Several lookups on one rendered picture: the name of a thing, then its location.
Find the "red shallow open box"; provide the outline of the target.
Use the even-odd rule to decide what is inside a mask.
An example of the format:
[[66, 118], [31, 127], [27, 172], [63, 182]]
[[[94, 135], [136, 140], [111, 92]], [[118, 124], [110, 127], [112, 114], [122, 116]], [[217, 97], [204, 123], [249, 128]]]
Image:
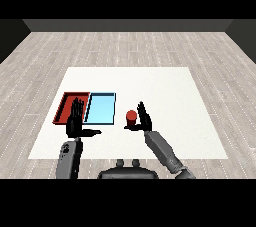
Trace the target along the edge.
[[71, 114], [71, 107], [73, 101], [75, 99], [83, 101], [83, 109], [86, 109], [89, 95], [89, 92], [65, 92], [62, 96], [52, 123], [55, 125], [65, 125], [67, 123], [68, 117]]

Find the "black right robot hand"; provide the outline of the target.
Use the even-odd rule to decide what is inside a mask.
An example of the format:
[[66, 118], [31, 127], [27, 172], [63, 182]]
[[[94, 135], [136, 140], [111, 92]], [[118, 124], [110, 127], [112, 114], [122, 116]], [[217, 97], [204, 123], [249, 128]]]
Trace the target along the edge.
[[137, 106], [138, 115], [140, 118], [139, 124], [134, 125], [126, 125], [125, 129], [129, 129], [131, 131], [151, 131], [152, 130], [152, 121], [150, 115], [146, 112], [145, 106], [143, 102], [140, 102]]

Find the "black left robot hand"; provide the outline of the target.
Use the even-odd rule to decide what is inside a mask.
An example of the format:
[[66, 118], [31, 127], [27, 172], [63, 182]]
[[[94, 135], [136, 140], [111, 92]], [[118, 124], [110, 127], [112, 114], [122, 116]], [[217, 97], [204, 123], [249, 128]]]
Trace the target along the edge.
[[66, 134], [69, 138], [93, 137], [101, 134], [100, 130], [83, 129], [83, 108], [84, 102], [75, 98], [71, 105], [71, 113], [66, 123]]

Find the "dark grey robot body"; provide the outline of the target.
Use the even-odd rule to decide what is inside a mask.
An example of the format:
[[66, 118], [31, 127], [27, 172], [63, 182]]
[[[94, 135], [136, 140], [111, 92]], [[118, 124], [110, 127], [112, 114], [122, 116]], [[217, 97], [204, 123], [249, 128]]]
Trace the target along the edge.
[[124, 160], [118, 159], [116, 166], [101, 171], [98, 179], [158, 179], [158, 175], [155, 171], [142, 168], [138, 159], [132, 160], [131, 167], [125, 167]]

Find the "small red can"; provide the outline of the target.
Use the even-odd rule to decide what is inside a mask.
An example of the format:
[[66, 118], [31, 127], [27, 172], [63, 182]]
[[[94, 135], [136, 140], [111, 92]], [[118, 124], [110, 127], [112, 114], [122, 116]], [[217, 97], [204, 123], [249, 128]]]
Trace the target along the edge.
[[126, 122], [128, 126], [134, 126], [137, 120], [137, 113], [134, 110], [129, 110], [126, 113]]

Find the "light blue shallow open box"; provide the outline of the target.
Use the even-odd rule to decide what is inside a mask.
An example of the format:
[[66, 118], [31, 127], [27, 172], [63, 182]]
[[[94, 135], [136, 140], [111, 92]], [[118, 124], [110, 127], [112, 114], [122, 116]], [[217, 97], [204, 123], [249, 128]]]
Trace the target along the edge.
[[85, 125], [113, 125], [116, 94], [114, 92], [92, 92], [86, 106]]

